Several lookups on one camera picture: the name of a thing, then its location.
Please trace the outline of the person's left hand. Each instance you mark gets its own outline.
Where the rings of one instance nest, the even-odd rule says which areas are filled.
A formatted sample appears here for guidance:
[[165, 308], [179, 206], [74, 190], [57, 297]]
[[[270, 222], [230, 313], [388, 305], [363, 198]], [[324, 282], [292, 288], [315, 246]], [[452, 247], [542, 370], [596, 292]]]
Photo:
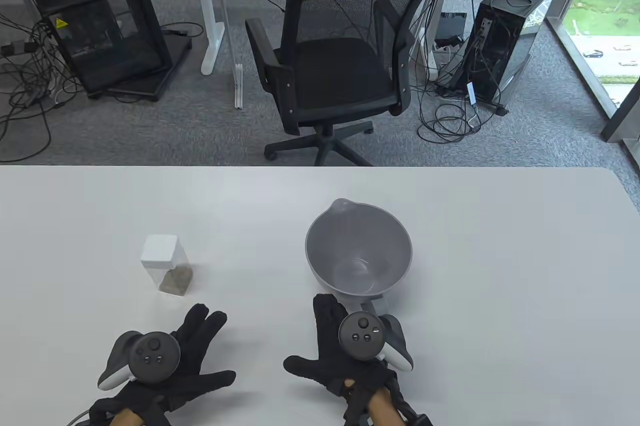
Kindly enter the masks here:
[[123, 333], [97, 381], [99, 390], [121, 390], [93, 404], [89, 424], [167, 426], [167, 413], [232, 385], [234, 371], [201, 373], [210, 343], [226, 322], [224, 312], [196, 304], [174, 332]]

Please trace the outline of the person's right hand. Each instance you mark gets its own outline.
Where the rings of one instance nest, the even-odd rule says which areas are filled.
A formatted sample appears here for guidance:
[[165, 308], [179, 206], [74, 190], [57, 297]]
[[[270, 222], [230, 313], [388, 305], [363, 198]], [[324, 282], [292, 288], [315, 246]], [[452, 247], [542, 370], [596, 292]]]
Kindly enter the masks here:
[[367, 410], [374, 394], [397, 378], [382, 362], [359, 361], [339, 344], [338, 330], [348, 313], [331, 294], [317, 294], [312, 301], [317, 329], [318, 359], [288, 356], [283, 368], [290, 374], [322, 385], [334, 396], [347, 401], [346, 419], [355, 419]]

